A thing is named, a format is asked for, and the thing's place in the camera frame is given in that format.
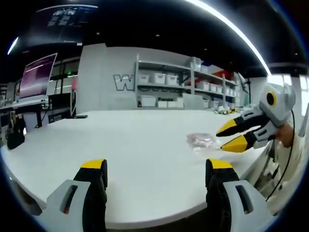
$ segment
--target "storage rack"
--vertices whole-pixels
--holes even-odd
[[[138,82],[139,80],[138,76],[140,74],[140,70],[148,70],[148,71],[153,71],[153,72],[157,71],[161,73],[176,73],[179,77],[178,85],[171,86],[171,85],[166,85],[166,84],[153,84],[153,83],[140,84]],[[190,78],[191,83],[195,83],[196,77],[222,85],[222,89],[223,89],[222,93],[195,88],[195,85],[183,86],[183,83],[188,78]],[[203,73],[203,72],[196,71],[192,63],[190,67],[187,67],[187,66],[175,65],[175,64],[170,64],[170,63],[140,60],[139,55],[137,55],[137,60],[135,63],[134,78],[135,78],[134,90],[137,96],[138,96],[138,90],[143,89],[143,88],[169,89],[172,92],[178,92],[180,96],[182,96],[182,93],[191,93],[193,95],[196,93],[205,93],[207,95],[210,95],[212,100],[214,97],[222,97],[224,108],[226,108],[226,102],[235,103],[236,96],[226,94],[227,86],[229,86],[234,91],[236,91],[235,87],[237,86],[237,83],[235,81],[226,80],[224,75],[222,78],[220,78],[218,76],[215,76],[209,73]]]

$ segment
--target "ceiling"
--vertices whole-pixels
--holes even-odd
[[[302,1],[282,0],[280,7],[267,0],[204,0],[230,19],[259,51],[272,73],[307,73],[309,41]],[[7,2],[7,9],[14,2]],[[21,78],[24,66],[58,52],[58,59],[74,57],[82,47],[47,44],[23,48],[6,55],[12,41],[27,31],[31,15],[41,8],[72,4],[71,0],[21,1],[14,9],[20,21],[8,21],[0,46],[0,82]],[[241,72],[245,77],[265,76],[260,61],[247,44],[227,25],[184,0],[74,0],[74,4],[98,5],[97,14],[84,30],[84,45],[136,46],[168,50],[199,57],[208,64]],[[287,23],[286,18],[293,20]]]

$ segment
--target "white table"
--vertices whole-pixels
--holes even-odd
[[[97,111],[64,119],[26,135],[16,149],[2,148],[9,170],[44,207],[47,197],[73,179],[89,160],[108,163],[106,226],[136,229],[192,215],[206,207],[205,159],[228,158],[244,177],[263,148],[243,154],[210,152],[204,160],[186,135],[216,131],[229,119],[207,111]],[[232,137],[220,138],[227,142]]]

